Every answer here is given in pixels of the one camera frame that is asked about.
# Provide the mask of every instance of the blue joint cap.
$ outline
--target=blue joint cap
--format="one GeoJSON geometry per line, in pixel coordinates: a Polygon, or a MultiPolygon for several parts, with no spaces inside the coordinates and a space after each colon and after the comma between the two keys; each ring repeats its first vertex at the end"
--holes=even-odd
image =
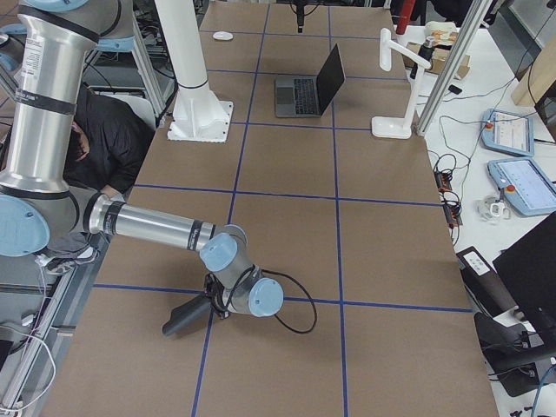
{"type": "Polygon", "coordinates": [[[27,28],[23,23],[12,23],[1,27],[0,32],[6,35],[27,35],[27,28]]]}
{"type": "Polygon", "coordinates": [[[5,55],[2,52],[0,52],[0,65],[6,71],[11,72],[19,66],[19,62],[16,61],[11,56],[5,55]]]}
{"type": "Polygon", "coordinates": [[[131,52],[136,46],[134,37],[122,37],[119,39],[101,39],[98,41],[96,50],[101,52],[131,52]]]}
{"type": "Polygon", "coordinates": [[[25,0],[25,2],[35,9],[49,11],[51,13],[65,13],[79,9],[89,0],[25,0]]]}
{"type": "Polygon", "coordinates": [[[199,251],[199,256],[210,272],[222,271],[232,263],[236,255],[237,242],[227,233],[216,235],[199,251]]]}
{"type": "Polygon", "coordinates": [[[24,256],[46,246],[50,229],[30,204],[11,195],[0,195],[0,255],[24,256]]]}
{"type": "Polygon", "coordinates": [[[284,290],[278,281],[261,278],[249,293],[249,311],[255,317],[269,317],[280,311],[284,303],[284,290]]]}

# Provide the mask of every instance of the metal frame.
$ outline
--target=metal frame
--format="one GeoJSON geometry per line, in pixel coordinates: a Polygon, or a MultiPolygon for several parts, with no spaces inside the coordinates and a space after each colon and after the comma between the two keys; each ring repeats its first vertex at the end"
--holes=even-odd
{"type": "Polygon", "coordinates": [[[423,108],[419,123],[417,123],[417,135],[424,136],[427,133],[427,129],[442,103],[448,86],[460,67],[461,60],[467,53],[469,45],[475,36],[475,32],[480,27],[490,4],[491,0],[473,0],[471,8],[467,12],[467,16],[461,25],[460,33],[446,60],[444,69],[440,73],[438,80],[436,80],[436,84],[431,91],[427,104],[425,104],[423,108]]]}

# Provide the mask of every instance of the lamp arm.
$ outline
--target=lamp arm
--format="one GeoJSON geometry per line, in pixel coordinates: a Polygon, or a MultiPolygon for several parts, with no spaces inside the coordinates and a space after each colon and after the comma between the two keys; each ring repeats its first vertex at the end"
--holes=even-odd
{"type": "Polygon", "coordinates": [[[390,50],[397,50],[402,55],[407,56],[409,59],[417,63],[420,67],[425,70],[431,68],[431,63],[427,61],[422,56],[417,55],[405,46],[401,46],[399,43],[392,40],[391,32],[387,28],[381,29],[381,68],[385,71],[389,71],[392,68],[392,58],[390,50]]]}

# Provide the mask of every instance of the white pillar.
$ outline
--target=white pillar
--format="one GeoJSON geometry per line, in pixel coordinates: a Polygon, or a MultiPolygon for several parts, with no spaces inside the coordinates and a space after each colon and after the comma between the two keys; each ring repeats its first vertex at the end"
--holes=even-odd
{"type": "Polygon", "coordinates": [[[209,87],[192,0],[156,0],[179,90],[168,139],[226,142],[234,108],[209,87]]]}

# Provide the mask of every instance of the laptop keyboard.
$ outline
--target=laptop keyboard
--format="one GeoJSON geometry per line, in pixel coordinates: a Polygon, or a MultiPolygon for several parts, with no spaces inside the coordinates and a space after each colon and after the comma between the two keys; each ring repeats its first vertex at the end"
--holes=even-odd
{"type": "Polygon", "coordinates": [[[316,106],[316,94],[312,79],[294,79],[295,92],[295,114],[296,115],[318,115],[316,106]]]}

